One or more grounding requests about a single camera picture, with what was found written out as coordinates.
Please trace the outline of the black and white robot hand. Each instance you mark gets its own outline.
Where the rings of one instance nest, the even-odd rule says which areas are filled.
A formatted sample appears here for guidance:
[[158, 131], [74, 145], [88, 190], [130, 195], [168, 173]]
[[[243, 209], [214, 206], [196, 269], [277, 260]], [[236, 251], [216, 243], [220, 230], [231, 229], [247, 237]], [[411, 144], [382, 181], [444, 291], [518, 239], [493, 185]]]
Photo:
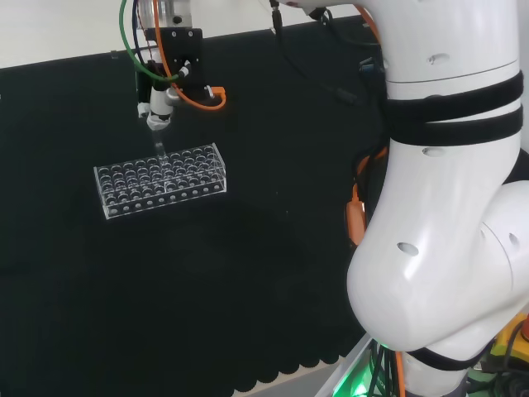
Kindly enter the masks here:
[[162, 28], [163, 51], [151, 51], [145, 68], [158, 79], [136, 72], [137, 112], [152, 132], [169, 126], [174, 107], [185, 104], [183, 96], [204, 104], [211, 98], [202, 65], [202, 31], [193, 28]]

